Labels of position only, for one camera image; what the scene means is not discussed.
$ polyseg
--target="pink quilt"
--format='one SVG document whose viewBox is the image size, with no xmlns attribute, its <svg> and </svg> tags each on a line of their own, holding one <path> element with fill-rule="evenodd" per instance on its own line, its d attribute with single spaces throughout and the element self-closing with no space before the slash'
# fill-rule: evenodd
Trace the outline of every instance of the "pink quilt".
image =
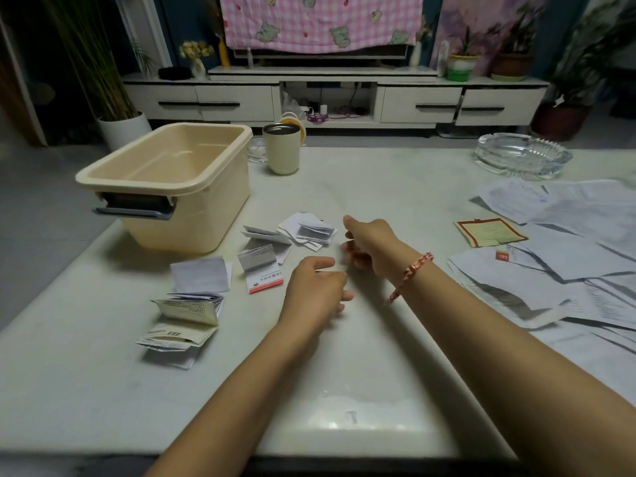
<svg viewBox="0 0 636 477">
<path fill-rule="evenodd" d="M 226 43 L 294 53 L 414 44 L 422 0 L 221 0 Z"/>
</svg>

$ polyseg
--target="yellow envelope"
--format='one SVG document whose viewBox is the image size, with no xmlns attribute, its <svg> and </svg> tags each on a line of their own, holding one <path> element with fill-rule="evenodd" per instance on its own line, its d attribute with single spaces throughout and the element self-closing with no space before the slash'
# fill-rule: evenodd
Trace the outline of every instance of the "yellow envelope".
<svg viewBox="0 0 636 477">
<path fill-rule="evenodd" d="M 500 217 L 458 221 L 455 225 L 472 247 L 499 246 L 528 239 Z"/>
</svg>

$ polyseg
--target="mug lid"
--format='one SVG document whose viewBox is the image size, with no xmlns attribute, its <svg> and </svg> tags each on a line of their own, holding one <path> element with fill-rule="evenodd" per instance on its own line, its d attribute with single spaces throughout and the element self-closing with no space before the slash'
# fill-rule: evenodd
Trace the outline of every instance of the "mug lid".
<svg viewBox="0 0 636 477">
<path fill-rule="evenodd" d="M 289 135 L 300 132 L 300 127 L 296 124 L 269 124 L 263 127 L 263 133 L 272 135 Z"/>
</svg>

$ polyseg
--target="forearm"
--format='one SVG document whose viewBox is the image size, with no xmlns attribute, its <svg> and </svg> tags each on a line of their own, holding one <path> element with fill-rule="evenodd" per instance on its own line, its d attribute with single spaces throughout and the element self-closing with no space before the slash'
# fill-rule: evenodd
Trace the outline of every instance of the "forearm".
<svg viewBox="0 0 636 477">
<path fill-rule="evenodd" d="M 239 475 L 298 373 L 302 352 L 282 329 L 270 331 L 146 477 Z"/>
<path fill-rule="evenodd" d="M 406 245 L 394 248 L 393 284 L 418 256 Z M 622 397 L 433 263 L 402 295 L 523 460 L 543 474 L 634 472 L 636 409 Z"/>
</svg>

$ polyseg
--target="hand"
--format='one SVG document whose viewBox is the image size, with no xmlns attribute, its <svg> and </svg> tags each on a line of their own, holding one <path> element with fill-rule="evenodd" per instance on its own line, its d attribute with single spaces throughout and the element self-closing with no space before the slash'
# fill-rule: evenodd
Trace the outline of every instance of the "hand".
<svg viewBox="0 0 636 477">
<path fill-rule="evenodd" d="M 332 257 L 308 256 L 291 273 L 279 325 L 292 337 L 315 340 L 331 317 L 345 309 L 341 301 L 353 299 L 353 292 L 344 289 L 346 273 L 316 271 L 334 264 Z"/>
<path fill-rule="evenodd" d="M 400 278 L 406 268 L 406 265 L 403 268 L 398 263 L 401 256 L 404 253 L 417 255 L 414 249 L 398 239 L 384 219 L 361 223 L 351 216 L 345 216 L 343 223 L 345 236 L 352 241 L 345 242 L 342 250 L 346 262 L 356 268 L 372 270 L 378 276 L 393 280 Z"/>
</svg>

